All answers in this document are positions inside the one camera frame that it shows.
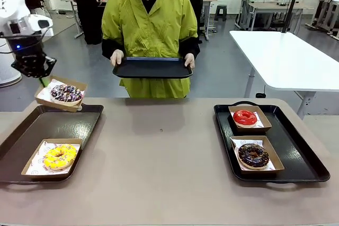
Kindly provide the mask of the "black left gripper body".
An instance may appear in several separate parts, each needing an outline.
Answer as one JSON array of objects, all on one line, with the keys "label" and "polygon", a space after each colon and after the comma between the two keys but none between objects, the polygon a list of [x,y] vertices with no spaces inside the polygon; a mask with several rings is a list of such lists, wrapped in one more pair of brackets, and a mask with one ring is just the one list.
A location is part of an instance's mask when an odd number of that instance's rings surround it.
[{"label": "black left gripper body", "polygon": [[36,61],[43,61],[42,39],[42,34],[6,36],[5,40],[9,47],[6,54],[14,54],[19,59],[32,58]]}]

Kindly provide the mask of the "person's right hand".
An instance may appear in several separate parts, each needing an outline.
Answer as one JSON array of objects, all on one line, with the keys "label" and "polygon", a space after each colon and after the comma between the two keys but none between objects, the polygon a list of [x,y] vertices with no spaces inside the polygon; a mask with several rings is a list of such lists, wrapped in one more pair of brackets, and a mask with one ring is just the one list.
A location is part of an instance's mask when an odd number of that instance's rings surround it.
[{"label": "person's right hand", "polygon": [[122,50],[119,50],[119,49],[114,50],[112,56],[110,57],[111,65],[113,67],[120,65],[123,58],[124,58],[124,53]]}]

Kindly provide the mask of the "person's left hand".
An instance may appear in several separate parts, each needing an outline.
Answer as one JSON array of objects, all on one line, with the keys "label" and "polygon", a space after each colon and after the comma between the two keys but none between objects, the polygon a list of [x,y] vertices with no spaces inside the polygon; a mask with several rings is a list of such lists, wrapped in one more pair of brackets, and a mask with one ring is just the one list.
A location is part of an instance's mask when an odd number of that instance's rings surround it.
[{"label": "person's left hand", "polygon": [[186,68],[191,68],[191,69],[194,69],[195,68],[195,58],[194,58],[194,55],[192,53],[187,53],[185,55],[185,67]]}]

